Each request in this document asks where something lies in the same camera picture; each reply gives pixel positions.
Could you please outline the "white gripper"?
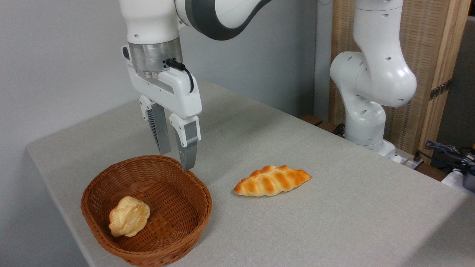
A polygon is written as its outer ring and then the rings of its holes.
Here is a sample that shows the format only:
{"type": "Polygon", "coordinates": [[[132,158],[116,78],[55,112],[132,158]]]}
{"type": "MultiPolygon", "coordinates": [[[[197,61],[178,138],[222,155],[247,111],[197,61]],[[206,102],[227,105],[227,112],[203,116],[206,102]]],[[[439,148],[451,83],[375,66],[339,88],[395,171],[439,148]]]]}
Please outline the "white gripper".
{"type": "Polygon", "coordinates": [[[161,155],[171,152],[164,108],[172,112],[169,119],[175,129],[180,163],[183,171],[189,171],[195,166],[197,142],[202,139],[197,117],[202,102],[196,79],[191,90],[189,75],[175,68],[160,72],[158,78],[142,78],[130,64],[127,71],[134,88],[142,95],[142,116],[148,121],[161,155]]]}

